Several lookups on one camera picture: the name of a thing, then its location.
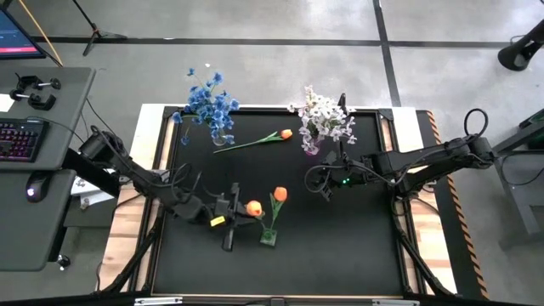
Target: blue flower bouquet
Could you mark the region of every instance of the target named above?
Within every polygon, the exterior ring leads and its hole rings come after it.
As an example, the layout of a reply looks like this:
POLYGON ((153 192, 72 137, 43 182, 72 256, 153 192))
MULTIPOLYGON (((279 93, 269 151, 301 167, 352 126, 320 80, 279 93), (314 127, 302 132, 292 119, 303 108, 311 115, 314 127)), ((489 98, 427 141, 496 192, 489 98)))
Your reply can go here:
MULTIPOLYGON (((235 123, 229 112, 239 110, 240 103, 236 99, 232 99, 226 91, 213 96, 213 90, 223 82, 223 75, 216 72, 212 80, 203 83, 195 74, 195 69, 190 68, 187 76, 195 77, 200 86, 190 88, 187 105, 181 113, 180 111, 173 113, 174 122, 179 124, 184 119, 192 118, 191 121, 195 124, 206 123, 210 127, 210 136, 215 145, 232 145, 235 142, 235 137, 227 134, 224 130, 232 129, 234 126, 235 123)), ((190 126, 187 127, 184 137, 181 139, 183 145, 189 143, 189 130, 190 126)))

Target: yellow tag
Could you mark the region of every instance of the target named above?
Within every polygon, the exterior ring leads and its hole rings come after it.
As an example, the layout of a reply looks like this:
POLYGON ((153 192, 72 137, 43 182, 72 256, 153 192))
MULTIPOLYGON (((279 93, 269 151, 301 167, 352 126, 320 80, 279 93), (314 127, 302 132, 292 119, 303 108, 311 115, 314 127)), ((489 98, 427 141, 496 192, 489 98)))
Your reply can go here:
POLYGON ((217 217, 215 219, 212 219, 212 221, 210 221, 210 225, 212 227, 214 227, 215 225, 218 225, 218 224, 221 224, 221 223, 224 223, 225 222, 225 219, 223 216, 221 217, 217 217))

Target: white flower bouquet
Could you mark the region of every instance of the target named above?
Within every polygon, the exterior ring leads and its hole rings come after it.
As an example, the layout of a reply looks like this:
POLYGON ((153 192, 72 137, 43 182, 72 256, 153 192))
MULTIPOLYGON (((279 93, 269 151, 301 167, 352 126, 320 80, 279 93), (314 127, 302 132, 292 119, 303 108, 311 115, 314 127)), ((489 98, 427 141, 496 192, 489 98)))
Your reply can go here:
POLYGON ((312 86, 306 90, 306 103, 304 105, 289 104, 290 112, 298 112, 303 126, 298 130, 303 135, 302 147, 309 155, 316 155, 320 148, 319 144, 325 137, 332 137, 333 141, 340 138, 347 138, 348 144, 354 144, 357 138, 352 135, 352 128, 355 124, 354 118, 348 116, 354 109, 348 109, 344 113, 342 107, 331 98, 325 98, 315 94, 312 86))

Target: computer mouse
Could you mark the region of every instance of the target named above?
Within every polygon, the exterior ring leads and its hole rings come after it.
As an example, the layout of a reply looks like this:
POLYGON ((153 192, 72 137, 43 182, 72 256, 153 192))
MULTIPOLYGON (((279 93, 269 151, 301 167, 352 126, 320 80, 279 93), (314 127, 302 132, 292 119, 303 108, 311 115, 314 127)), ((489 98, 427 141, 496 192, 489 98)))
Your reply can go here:
POLYGON ((29 202, 37 203, 48 195, 49 183, 53 172, 36 171, 31 174, 26 183, 26 199, 29 202))

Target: orange tulip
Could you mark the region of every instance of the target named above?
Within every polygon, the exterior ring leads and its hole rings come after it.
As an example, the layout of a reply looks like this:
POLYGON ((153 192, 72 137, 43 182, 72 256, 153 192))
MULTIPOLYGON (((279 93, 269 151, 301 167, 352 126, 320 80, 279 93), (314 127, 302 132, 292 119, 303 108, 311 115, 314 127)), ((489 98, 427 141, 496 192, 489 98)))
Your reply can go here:
POLYGON ((287 189, 283 187, 276 187, 274 190, 274 198, 277 201, 285 201, 287 200, 287 189))
POLYGON ((252 217, 260 216, 263 213, 261 203, 259 203, 258 201, 249 201, 249 203, 247 203, 246 205, 246 212, 252 217))
POLYGON ((292 131, 291 130, 283 130, 281 131, 281 137, 283 139, 288 139, 292 136, 292 131))

